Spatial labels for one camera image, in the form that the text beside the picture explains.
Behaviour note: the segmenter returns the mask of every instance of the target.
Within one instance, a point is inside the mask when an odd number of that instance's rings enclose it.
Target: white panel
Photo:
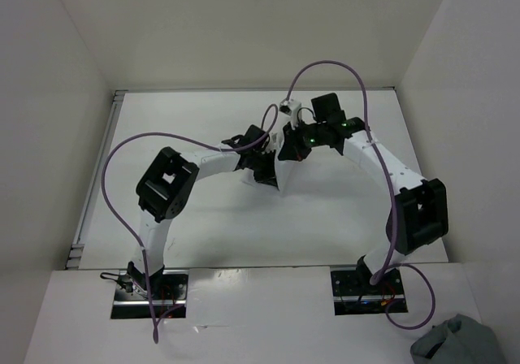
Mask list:
[[[441,0],[63,0],[112,88],[284,87],[317,59],[395,85]],[[333,71],[312,86],[355,86]]]
[[[508,362],[520,362],[520,262],[468,262],[464,270],[482,321],[497,334]]]
[[[398,96],[419,162],[448,189],[448,252],[520,362],[520,0],[444,0]]]
[[[328,92],[295,92],[310,99]],[[218,144],[260,124],[264,110],[282,92],[129,93],[125,96],[112,147],[139,132],[174,132]],[[359,92],[338,92],[348,117],[362,116]],[[370,91],[370,124],[375,134],[414,170],[418,164],[396,94]],[[164,146],[200,149],[167,138],[145,138],[121,149],[107,174],[115,208],[134,228],[140,208],[135,187]],[[243,172],[197,182],[187,207],[172,223],[168,267],[268,267],[356,263],[385,236],[388,192],[335,150],[321,147],[292,173],[285,196],[241,182]],[[99,193],[85,221],[81,268],[125,268],[135,240],[106,207]],[[420,249],[415,262],[447,261],[442,241]]]
[[[192,271],[186,319],[167,320],[152,341],[149,319],[110,320],[114,285],[99,271],[55,272],[25,364],[152,362],[412,364],[410,346],[457,313],[479,320],[459,264],[422,264],[437,299],[429,325],[400,331],[384,314],[334,316],[326,267]],[[403,270],[414,324],[429,311],[421,278]]]
[[[63,268],[110,93],[59,0],[0,0],[0,352],[24,360]]]

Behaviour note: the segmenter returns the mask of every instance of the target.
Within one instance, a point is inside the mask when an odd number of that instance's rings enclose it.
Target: cable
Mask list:
[[[298,118],[298,120],[302,120],[302,118],[300,117],[301,110],[308,110],[312,114],[312,119],[316,121],[316,115],[314,114],[314,111],[310,108],[307,108],[306,106],[301,106],[298,112],[296,113],[296,117]]]
[[[103,280],[112,280],[119,285],[119,275],[116,275],[115,273],[101,272],[99,274],[99,277],[101,277]]]
[[[388,290],[392,294],[389,299],[384,298],[387,294],[386,288],[388,288]],[[391,284],[389,284],[388,282],[385,282],[382,287],[381,305],[386,306],[388,303],[391,303],[395,298],[396,298],[396,290],[393,289]]]
[[[430,284],[430,281],[428,280],[428,278],[424,275],[424,273],[422,273],[416,266],[414,265],[411,265],[411,264],[392,264],[390,266],[391,268],[394,268],[394,267],[407,267],[407,268],[410,268],[410,269],[413,269],[414,271],[416,271],[419,276],[422,277],[422,279],[424,280],[424,283],[426,283],[426,286],[428,287],[428,291],[430,291],[430,295],[431,295],[431,309],[430,309],[430,314],[428,314],[428,316],[426,317],[426,319],[424,319],[420,324],[418,325],[413,325],[413,326],[405,326],[405,325],[400,325],[399,323],[397,323],[396,321],[394,321],[392,318],[390,318],[390,308],[395,305],[397,302],[399,301],[404,301],[404,299],[394,299],[393,301],[390,301],[386,307],[384,308],[384,313],[387,315],[387,319],[388,321],[390,321],[390,323],[393,325],[393,326],[396,326],[396,327],[399,327],[400,329],[404,329],[404,330],[416,330],[416,329],[420,329],[421,327],[425,326],[428,322],[431,321],[431,318],[433,318],[433,314],[436,312],[436,294],[435,292],[433,291],[433,287],[431,286]]]
[[[171,134],[169,132],[143,132],[141,134],[130,136],[129,138],[120,142],[106,157],[105,165],[103,166],[102,174],[101,174],[101,191],[102,191],[103,199],[105,199],[105,203],[108,206],[108,209],[110,210],[110,212],[121,222],[121,224],[123,224],[123,226],[126,227],[126,229],[130,232],[130,234],[132,234],[132,236],[135,238],[135,240],[141,247],[141,251],[143,254],[143,264],[145,265],[145,283],[146,283],[145,289],[146,289],[146,295],[148,297],[149,313],[150,313],[150,316],[152,317],[152,323],[154,324],[154,342],[155,342],[155,344],[158,344],[158,342],[159,342],[158,325],[161,322],[161,320],[164,319],[164,317],[166,317],[168,314],[170,314],[173,310],[176,310],[177,308],[179,308],[183,305],[172,306],[168,311],[165,311],[164,314],[161,314],[161,316],[159,318],[157,318],[155,316],[152,292],[150,289],[151,288],[150,272],[148,269],[148,257],[146,256],[145,244],[143,243],[142,239],[139,237],[137,232],[128,224],[128,222],[114,208],[114,206],[112,205],[112,203],[108,197],[108,194],[106,192],[106,170],[108,169],[110,161],[114,157],[114,154],[117,153],[118,150],[121,149],[123,146],[125,146],[127,143],[134,141],[136,139],[144,138],[144,137],[170,137],[170,138],[174,138],[174,139],[179,139],[181,141],[186,141],[186,142],[192,143],[194,145],[198,145],[198,146],[201,146],[206,149],[213,150],[213,151],[239,153],[241,151],[251,149],[252,147],[258,145],[259,143],[262,143],[269,136],[269,132],[271,132],[271,130],[273,129],[273,127],[276,124],[276,120],[278,119],[278,106],[276,104],[270,104],[266,109],[266,113],[264,114],[264,119],[265,119],[265,117],[267,116],[267,113],[272,108],[275,109],[275,118],[273,119],[271,126],[269,126],[269,128],[266,130],[266,132],[262,136],[260,136],[256,141],[251,142],[248,145],[238,147],[236,149],[231,149],[231,148],[230,149],[221,149],[219,147],[207,145],[206,143],[203,143],[203,142],[195,141],[194,139],[187,138],[186,136]]]
[[[164,286],[161,287],[161,310],[160,310],[160,313],[163,314],[164,312]]]
[[[368,141],[370,143],[373,142],[374,138],[372,137],[371,129],[370,129],[370,126],[368,124],[368,98],[366,96],[365,84],[363,83],[363,80],[359,76],[358,72],[355,71],[352,67],[350,67],[346,63],[325,59],[323,61],[312,62],[312,63],[309,63],[307,66],[304,66],[294,76],[294,78],[292,79],[292,82],[291,82],[291,85],[289,86],[289,89],[287,91],[287,96],[285,97],[285,100],[286,101],[290,100],[291,94],[293,93],[293,90],[294,90],[294,86],[296,85],[296,83],[297,83],[298,79],[300,78],[300,76],[305,71],[307,71],[311,67],[318,66],[318,65],[325,65],[325,64],[336,65],[336,66],[340,66],[340,67],[342,67],[344,69],[347,69],[356,78],[357,83],[359,84],[359,87],[361,89],[362,96],[363,96],[363,118],[364,118],[364,121],[365,121],[366,136],[367,136]],[[390,173],[388,171],[387,164],[384,161],[383,155],[379,151],[379,148],[377,147],[377,145],[375,143],[371,143],[371,145],[374,148],[375,155],[377,156],[379,164],[381,165],[381,168],[383,169],[384,179],[387,182],[388,191],[390,193],[390,202],[392,203],[392,235],[391,235],[391,238],[390,238],[390,248],[388,249],[387,257],[384,260],[383,266],[381,267],[381,269],[376,271],[372,275],[372,277],[370,278],[370,284],[377,285],[381,281],[381,279],[383,278],[385,272],[389,268],[393,267],[393,266],[390,266],[390,262],[392,261],[392,255],[393,255],[394,250],[396,249],[396,244],[397,244],[397,205],[396,205],[396,200],[395,200],[395,197],[394,197],[394,189],[393,189],[393,184],[392,184],[392,177],[390,176]],[[427,282],[428,288],[431,289],[431,285],[430,285],[430,282],[428,281],[427,277],[419,269],[417,269],[415,266],[411,266],[410,264],[396,264],[396,265],[399,265],[401,267],[409,267],[409,268],[417,271],[421,275],[421,277]],[[435,294],[433,293],[433,289],[431,289],[431,295],[432,295],[431,296],[431,298],[432,298],[431,312],[430,312],[430,315],[428,316],[428,318],[426,319],[426,323],[428,323],[430,321],[431,317],[433,316],[433,313],[435,312],[435,308],[436,308]],[[390,322],[394,326],[402,328],[402,329],[405,329],[405,330],[413,330],[415,328],[422,327],[422,326],[424,326],[424,324],[426,324],[425,322],[422,322],[417,327],[401,326],[398,323],[396,323],[395,321],[391,320],[389,315],[387,315],[387,316],[388,316],[388,319],[390,320]]]

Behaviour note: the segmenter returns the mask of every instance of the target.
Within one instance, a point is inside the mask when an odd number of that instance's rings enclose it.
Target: metal base plate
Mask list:
[[[336,315],[384,313],[391,301],[395,303],[388,312],[408,312],[401,273],[397,269],[388,272],[378,285],[366,287],[361,284],[354,266],[331,268],[331,284]]]
[[[164,271],[162,276],[161,293],[154,296],[155,316],[158,317],[169,310],[174,303],[184,304],[171,312],[168,318],[186,318],[186,292],[188,291],[188,271]],[[145,294],[126,292],[119,285],[116,286],[114,302],[112,304],[111,319],[146,319],[150,317],[150,307]]]

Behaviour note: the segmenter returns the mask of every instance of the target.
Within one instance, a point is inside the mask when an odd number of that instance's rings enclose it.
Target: gray fabric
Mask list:
[[[410,352],[415,364],[505,364],[493,330],[460,314],[431,329]]]

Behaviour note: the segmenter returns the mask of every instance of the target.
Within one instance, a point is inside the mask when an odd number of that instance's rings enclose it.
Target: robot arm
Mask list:
[[[226,171],[250,169],[254,181],[282,191],[293,164],[307,158],[313,148],[323,145],[355,162],[386,190],[383,169],[372,147],[372,144],[378,144],[391,174],[397,207],[398,232],[392,263],[402,261],[417,248],[446,234],[446,189],[439,180],[427,181],[411,171],[373,134],[372,142],[369,142],[363,121],[346,119],[334,93],[317,97],[312,104],[316,123],[305,124],[299,119],[299,102],[286,102],[279,109],[286,119],[283,127],[270,135],[268,142],[240,153],[203,150],[180,154],[169,147],[161,150],[136,189],[142,209],[139,236],[149,256],[152,288],[158,285],[163,273],[163,252],[171,221],[184,209],[195,181]],[[223,141],[222,147],[235,149],[248,145],[263,133],[252,125],[244,136]],[[368,282],[384,264],[392,235],[391,219],[389,215],[387,238],[357,263],[362,281]],[[141,248],[136,249],[128,264],[128,274],[137,286],[145,287]]]
[[[254,168],[256,181],[273,184],[275,153],[265,152],[266,143],[240,153],[225,151],[230,146],[236,149],[248,145],[263,134],[262,129],[252,125],[245,135],[234,136],[217,146],[223,151],[206,149],[181,154],[165,147],[151,163],[136,192],[141,208],[138,233],[146,249],[152,288],[160,285],[163,275],[163,254],[171,221],[186,206],[196,181],[219,173]],[[137,288],[144,292],[145,266],[139,246],[128,263],[127,273]]]
[[[391,176],[397,207],[397,243],[392,263],[402,262],[419,247],[429,245],[448,232],[446,188],[442,182],[428,181],[411,171],[380,144],[373,132],[370,142],[364,122],[359,118],[346,119],[334,93],[313,99],[312,105],[316,123],[299,122],[296,127],[287,124],[284,145],[277,156],[279,160],[301,161],[313,148],[328,145],[364,169],[386,192],[383,168],[372,147],[376,143]],[[362,281],[369,281],[384,264],[392,236],[391,214],[386,234],[387,238],[358,261],[357,271]]]
[[[202,150],[180,154],[165,147],[152,162],[136,188],[141,207],[139,237],[146,248],[152,282],[162,275],[171,221],[186,206],[195,181],[235,171],[240,159],[235,152]],[[142,251],[137,247],[128,264],[128,274],[142,288],[144,270]]]

